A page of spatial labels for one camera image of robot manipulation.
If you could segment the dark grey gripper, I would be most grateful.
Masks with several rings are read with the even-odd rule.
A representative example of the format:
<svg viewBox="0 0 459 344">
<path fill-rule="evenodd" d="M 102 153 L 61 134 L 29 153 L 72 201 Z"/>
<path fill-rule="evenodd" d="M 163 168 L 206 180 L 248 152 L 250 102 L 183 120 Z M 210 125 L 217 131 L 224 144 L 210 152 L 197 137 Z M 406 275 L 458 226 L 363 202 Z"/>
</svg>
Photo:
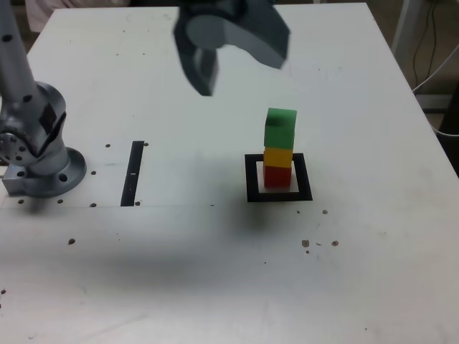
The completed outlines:
<svg viewBox="0 0 459 344">
<path fill-rule="evenodd" d="M 288 56 L 290 30 L 273 1 L 177 1 L 174 38 L 190 85 L 210 97 L 218 73 L 217 49 L 232 45 L 259 63 L 280 69 Z"/>
</svg>

